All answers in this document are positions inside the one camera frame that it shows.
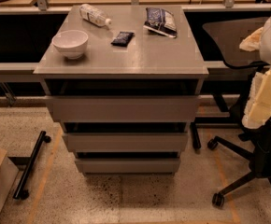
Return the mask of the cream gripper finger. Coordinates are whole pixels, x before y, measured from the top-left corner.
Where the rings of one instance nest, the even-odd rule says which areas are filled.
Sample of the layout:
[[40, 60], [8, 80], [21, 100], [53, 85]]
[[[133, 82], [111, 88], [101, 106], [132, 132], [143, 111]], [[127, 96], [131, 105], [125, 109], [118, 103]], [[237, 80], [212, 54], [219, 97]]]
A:
[[263, 27], [255, 30], [252, 34], [241, 41], [239, 48], [245, 51], [259, 50], [262, 32]]
[[258, 129], [271, 117], [271, 68], [264, 74], [257, 72], [252, 79], [242, 124]]

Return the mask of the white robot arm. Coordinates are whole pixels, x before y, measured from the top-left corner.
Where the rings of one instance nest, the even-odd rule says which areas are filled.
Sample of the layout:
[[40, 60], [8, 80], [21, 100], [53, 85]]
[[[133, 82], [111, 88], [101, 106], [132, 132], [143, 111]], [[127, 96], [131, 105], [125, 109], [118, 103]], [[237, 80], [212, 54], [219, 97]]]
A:
[[245, 51], [259, 50], [261, 60], [270, 65], [264, 74], [257, 72], [252, 79], [242, 118], [246, 128], [258, 129], [271, 117], [271, 17], [263, 27], [246, 37], [239, 48]]

